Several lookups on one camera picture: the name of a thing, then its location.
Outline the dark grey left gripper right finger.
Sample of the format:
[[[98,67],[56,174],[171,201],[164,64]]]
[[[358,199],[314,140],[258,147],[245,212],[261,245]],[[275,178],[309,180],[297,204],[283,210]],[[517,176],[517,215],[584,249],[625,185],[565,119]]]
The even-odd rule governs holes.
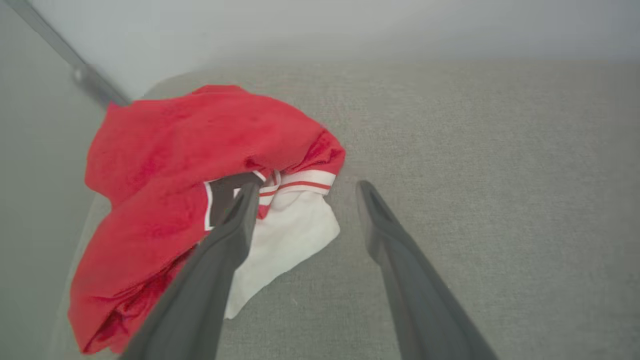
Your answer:
[[[381,269],[402,360],[498,360],[371,182],[356,185],[368,254]]]

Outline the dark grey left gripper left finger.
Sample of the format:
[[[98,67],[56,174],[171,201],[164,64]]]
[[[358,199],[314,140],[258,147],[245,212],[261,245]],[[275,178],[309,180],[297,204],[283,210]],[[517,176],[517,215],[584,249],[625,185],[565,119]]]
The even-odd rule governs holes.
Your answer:
[[[254,183],[240,187],[119,360],[215,360],[234,273],[249,255],[258,191]]]

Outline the grey skirting strip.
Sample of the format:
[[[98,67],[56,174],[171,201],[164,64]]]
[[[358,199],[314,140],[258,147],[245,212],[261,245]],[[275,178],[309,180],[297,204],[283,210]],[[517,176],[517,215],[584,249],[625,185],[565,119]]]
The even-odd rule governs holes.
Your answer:
[[[109,104],[121,107],[131,104],[130,98],[115,86],[107,76],[89,64],[37,11],[30,0],[3,0],[26,24],[34,30],[69,66],[71,79],[102,107]]]

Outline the red jersey garment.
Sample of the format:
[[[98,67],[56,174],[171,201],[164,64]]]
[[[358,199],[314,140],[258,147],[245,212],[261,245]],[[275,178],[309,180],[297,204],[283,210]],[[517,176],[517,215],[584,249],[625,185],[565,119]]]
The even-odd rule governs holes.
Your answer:
[[[86,186],[110,202],[71,281],[78,350],[122,353],[245,183],[258,185],[247,259],[224,317],[340,233],[326,202],[346,151],[323,125],[269,96],[206,85],[110,105],[87,153]]]

